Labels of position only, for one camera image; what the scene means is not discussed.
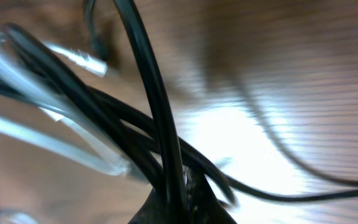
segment wooden surface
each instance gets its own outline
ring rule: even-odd
[[[288,150],[325,174],[358,180],[358,0],[136,3],[180,136],[225,173],[277,194],[348,189],[299,169],[280,152]],[[99,0],[96,11],[121,76],[73,68],[149,113],[114,4]],[[91,51],[80,1],[0,1],[4,22]],[[80,141],[37,108],[1,96],[0,113]],[[127,223],[149,190],[0,135],[0,208],[41,223]],[[358,223],[358,199],[284,205],[237,197],[230,213],[239,223]]]

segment blurry background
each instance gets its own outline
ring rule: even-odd
[[[346,189],[299,169],[282,156],[287,150],[327,174],[358,179],[358,0],[135,3],[179,135],[225,173],[277,194]],[[81,7],[78,0],[0,0],[0,27],[15,22],[44,40],[93,52]],[[113,2],[98,0],[95,15],[120,77],[72,68],[150,114]],[[0,96],[0,114],[87,147],[33,106]],[[149,192],[149,185],[0,134],[0,209],[28,212],[40,223],[127,223]],[[358,199],[284,205],[237,196],[240,206],[230,213],[239,223],[358,223]]]

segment wooden floor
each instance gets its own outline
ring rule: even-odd
[[[222,170],[284,195],[348,189],[358,180],[358,0],[136,1],[167,86],[180,136]],[[97,3],[120,77],[89,85],[149,113],[112,1]],[[81,1],[0,0],[0,25],[91,52]],[[0,96],[0,114],[80,141],[37,108]],[[127,223],[150,186],[108,177],[0,135],[0,209],[40,223]],[[280,204],[236,194],[239,223],[358,223],[358,199]]]

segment brown surface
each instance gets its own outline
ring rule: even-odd
[[[341,189],[292,165],[280,146],[316,169],[358,179],[358,0],[137,5],[180,135],[212,161],[225,159],[224,172],[278,194]],[[79,74],[148,112],[113,3],[100,0],[97,11],[121,78]],[[79,1],[0,1],[0,24],[7,21],[90,50]],[[0,112],[75,138],[31,106],[0,97]],[[279,145],[257,125],[261,120]],[[0,207],[30,211],[41,223],[126,223],[149,188],[0,135]],[[241,206],[231,213],[239,223],[358,223],[358,199],[290,206],[237,196]]]

